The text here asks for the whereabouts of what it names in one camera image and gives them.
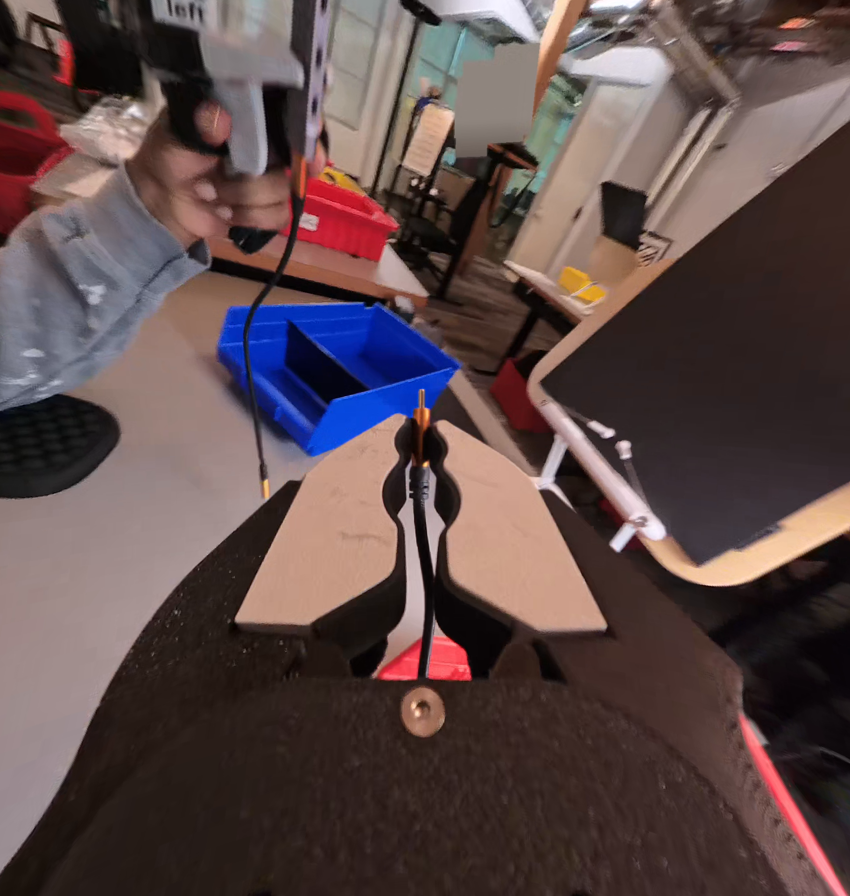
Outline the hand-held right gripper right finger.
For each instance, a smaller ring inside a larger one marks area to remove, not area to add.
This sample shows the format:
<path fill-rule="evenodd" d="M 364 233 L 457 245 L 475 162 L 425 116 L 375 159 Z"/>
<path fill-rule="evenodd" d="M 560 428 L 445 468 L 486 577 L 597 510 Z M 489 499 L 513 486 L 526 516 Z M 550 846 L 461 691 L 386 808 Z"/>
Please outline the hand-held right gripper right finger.
<path fill-rule="evenodd" d="M 540 634 L 603 633 L 607 622 L 531 478 L 485 442 L 439 421 L 460 508 L 445 529 L 453 585 Z"/>

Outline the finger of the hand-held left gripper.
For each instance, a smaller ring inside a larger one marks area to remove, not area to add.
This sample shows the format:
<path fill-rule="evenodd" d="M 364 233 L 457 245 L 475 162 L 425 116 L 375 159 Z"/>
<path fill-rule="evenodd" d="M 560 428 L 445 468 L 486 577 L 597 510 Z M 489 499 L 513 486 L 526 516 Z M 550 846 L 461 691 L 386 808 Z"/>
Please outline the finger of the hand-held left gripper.
<path fill-rule="evenodd" d="M 286 89 L 305 86 L 305 69 L 283 41 L 201 39 L 201 57 L 214 82 L 248 82 Z"/>

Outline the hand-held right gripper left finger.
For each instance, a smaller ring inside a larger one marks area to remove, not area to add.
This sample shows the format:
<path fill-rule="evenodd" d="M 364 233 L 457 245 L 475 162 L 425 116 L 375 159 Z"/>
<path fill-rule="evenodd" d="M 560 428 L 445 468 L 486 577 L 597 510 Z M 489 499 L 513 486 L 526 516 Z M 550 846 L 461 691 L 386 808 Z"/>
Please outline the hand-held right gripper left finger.
<path fill-rule="evenodd" d="M 301 481 L 234 622 L 247 632 L 384 639 L 405 610 L 405 538 L 388 495 L 405 474 L 394 414 L 332 450 Z"/>

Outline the grey usb hub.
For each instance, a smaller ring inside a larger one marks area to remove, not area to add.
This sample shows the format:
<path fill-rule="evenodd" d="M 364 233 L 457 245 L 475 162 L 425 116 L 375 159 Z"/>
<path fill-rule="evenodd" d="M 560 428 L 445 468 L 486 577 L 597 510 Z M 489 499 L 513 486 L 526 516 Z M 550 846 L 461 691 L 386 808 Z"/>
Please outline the grey usb hub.
<path fill-rule="evenodd" d="M 286 134 L 293 155 L 312 165 L 322 127 L 330 36 L 330 1 L 294 1 L 291 51 L 300 62 L 303 84 L 286 100 Z"/>

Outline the blue plastic bin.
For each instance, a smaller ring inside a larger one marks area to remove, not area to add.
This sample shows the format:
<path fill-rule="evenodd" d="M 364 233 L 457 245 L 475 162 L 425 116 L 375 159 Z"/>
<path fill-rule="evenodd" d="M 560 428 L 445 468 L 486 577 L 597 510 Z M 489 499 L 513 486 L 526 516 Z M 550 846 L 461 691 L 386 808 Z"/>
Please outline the blue plastic bin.
<path fill-rule="evenodd" d="M 410 417 L 423 392 L 432 408 L 460 362 L 383 305 L 262 305 L 244 339 L 248 307 L 229 308 L 217 358 L 244 393 L 253 384 L 254 441 L 274 423 L 308 455 L 333 450 L 394 414 Z M 295 322 L 367 386 L 367 392 L 321 405 L 284 367 L 286 330 Z"/>

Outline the person's left hand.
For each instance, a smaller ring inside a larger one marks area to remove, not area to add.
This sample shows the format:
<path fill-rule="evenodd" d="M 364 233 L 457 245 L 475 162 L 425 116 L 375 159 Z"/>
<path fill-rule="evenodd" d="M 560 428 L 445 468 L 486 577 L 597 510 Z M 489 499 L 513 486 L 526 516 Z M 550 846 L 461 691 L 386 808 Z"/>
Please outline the person's left hand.
<path fill-rule="evenodd" d="M 226 238 L 232 227 L 283 230 L 291 218 L 287 169 L 259 176 L 231 173 L 227 160 L 192 151 L 176 139 L 163 107 L 126 163 L 139 199 L 185 249 Z"/>

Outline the clear plastic bag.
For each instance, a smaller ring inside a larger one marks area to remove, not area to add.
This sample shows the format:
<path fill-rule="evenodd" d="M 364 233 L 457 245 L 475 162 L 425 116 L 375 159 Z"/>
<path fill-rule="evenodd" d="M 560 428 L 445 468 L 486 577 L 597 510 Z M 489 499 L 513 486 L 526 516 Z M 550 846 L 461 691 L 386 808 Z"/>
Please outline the clear plastic bag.
<path fill-rule="evenodd" d="M 116 166 L 138 151 L 150 124 L 150 112 L 143 101 L 105 97 L 78 120 L 60 125 L 59 135 L 72 150 Z"/>

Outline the red plastic bin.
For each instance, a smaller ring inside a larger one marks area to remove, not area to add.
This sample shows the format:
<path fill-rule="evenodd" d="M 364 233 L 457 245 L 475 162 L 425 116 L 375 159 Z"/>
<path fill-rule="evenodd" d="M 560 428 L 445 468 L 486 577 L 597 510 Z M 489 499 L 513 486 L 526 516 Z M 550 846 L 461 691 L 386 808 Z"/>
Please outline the red plastic bin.
<path fill-rule="evenodd" d="M 421 642 L 416 641 L 386 664 L 375 677 L 384 681 L 413 681 L 419 677 Z M 437 635 L 432 641 L 429 679 L 469 681 L 471 670 L 464 649 L 450 638 Z"/>
<path fill-rule="evenodd" d="M 767 790 L 775 801 L 777 808 L 788 824 L 791 833 L 798 840 L 807 858 L 814 866 L 825 885 L 833 895 L 847 895 L 841 879 L 836 874 L 818 839 L 808 825 L 800 807 L 792 797 L 786 783 L 777 771 L 772 759 L 766 751 L 766 741 L 755 724 L 745 715 L 740 714 L 739 724 L 745 745 L 752 756 L 755 767 L 764 780 Z"/>
<path fill-rule="evenodd" d="M 316 178 L 307 181 L 298 242 L 379 262 L 398 222 L 376 201 Z"/>
<path fill-rule="evenodd" d="M 516 359 L 504 360 L 489 387 L 489 394 L 513 431 L 528 434 L 551 432 L 529 397 L 527 378 L 520 372 Z"/>
<path fill-rule="evenodd" d="M 27 216 L 32 186 L 49 160 L 68 149 L 44 106 L 0 91 L 0 234 L 9 234 Z"/>

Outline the black bin divider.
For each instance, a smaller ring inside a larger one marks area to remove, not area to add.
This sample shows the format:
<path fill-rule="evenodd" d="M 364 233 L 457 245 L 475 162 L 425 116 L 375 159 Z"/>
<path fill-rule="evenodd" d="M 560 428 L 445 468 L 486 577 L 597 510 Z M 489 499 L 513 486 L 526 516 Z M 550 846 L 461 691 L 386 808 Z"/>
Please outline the black bin divider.
<path fill-rule="evenodd" d="M 324 407 L 367 392 L 367 386 L 295 322 L 286 330 L 284 367 Z"/>

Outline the white sign board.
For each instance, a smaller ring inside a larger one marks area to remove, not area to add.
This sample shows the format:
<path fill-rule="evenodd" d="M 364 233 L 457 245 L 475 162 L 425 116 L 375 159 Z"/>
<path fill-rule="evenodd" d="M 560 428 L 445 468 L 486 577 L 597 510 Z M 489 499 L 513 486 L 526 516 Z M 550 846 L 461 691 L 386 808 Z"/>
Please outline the white sign board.
<path fill-rule="evenodd" d="M 400 167 L 414 175 L 430 175 L 443 157 L 453 123 L 453 109 L 440 104 L 425 106 L 421 110 Z"/>

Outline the black chair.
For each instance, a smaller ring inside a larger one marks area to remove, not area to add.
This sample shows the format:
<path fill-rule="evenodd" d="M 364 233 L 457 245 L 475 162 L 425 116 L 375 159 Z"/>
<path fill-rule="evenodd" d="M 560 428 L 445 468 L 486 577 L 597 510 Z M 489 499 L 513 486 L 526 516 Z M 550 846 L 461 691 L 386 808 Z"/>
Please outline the black chair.
<path fill-rule="evenodd" d="M 446 230 L 421 214 L 408 218 L 400 230 L 394 251 L 411 271 L 426 271 L 436 278 L 436 292 L 432 297 L 437 301 L 448 300 L 449 288 L 487 188 L 488 181 L 482 178 L 472 181 L 457 207 L 450 211 Z"/>

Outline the yellow plastic bin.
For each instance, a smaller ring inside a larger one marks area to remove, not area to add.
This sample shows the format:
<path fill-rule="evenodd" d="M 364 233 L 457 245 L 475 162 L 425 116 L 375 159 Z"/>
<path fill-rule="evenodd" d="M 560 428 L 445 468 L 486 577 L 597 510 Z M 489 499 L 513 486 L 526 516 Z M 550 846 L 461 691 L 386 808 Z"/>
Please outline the yellow plastic bin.
<path fill-rule="evenodd" d="M 568 297 L 573 297 L 576 301 L 588 306 L 598 303 L 606 296 L 603 286 L 587 273 L 571 266 L 566 266 L 560 272 L 557 285 Z"/>

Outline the black honeycomb cushion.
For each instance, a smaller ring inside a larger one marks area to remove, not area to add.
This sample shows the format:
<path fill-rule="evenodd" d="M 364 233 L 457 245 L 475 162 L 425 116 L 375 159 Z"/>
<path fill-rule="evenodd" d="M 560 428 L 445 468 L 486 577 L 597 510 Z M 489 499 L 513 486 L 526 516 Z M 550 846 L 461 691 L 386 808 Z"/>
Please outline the black honeycomb cushion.
<path fill-rule="evenodd" d="M 0 499 L 49 497 L 83 482 L 120 441 L 117 418 L 55 395 L 0 412 Z"/>

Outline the cardboard box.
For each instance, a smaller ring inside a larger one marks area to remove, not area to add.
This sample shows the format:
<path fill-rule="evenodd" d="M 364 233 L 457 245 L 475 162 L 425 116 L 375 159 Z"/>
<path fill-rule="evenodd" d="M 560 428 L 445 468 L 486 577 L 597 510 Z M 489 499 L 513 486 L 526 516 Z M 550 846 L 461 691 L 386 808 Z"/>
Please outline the cardboard box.
<path fill-rule="evenodd" d="M 601 234 L 590 252 L 586 273 L 591 281 L 611 289 L 630 276 L 638 265 L 635 249 Z"/>

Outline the black monitor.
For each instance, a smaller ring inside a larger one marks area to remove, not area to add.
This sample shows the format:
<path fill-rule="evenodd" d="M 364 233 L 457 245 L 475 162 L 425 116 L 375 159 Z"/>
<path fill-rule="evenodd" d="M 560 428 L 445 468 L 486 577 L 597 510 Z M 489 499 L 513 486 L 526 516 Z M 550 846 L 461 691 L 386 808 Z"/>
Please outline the black monitor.
<path fill-rule="evenodd" d="M 637 251 L 642 242 L 647 194 L 614 181 L 600 184 L 601 236 Z"/>

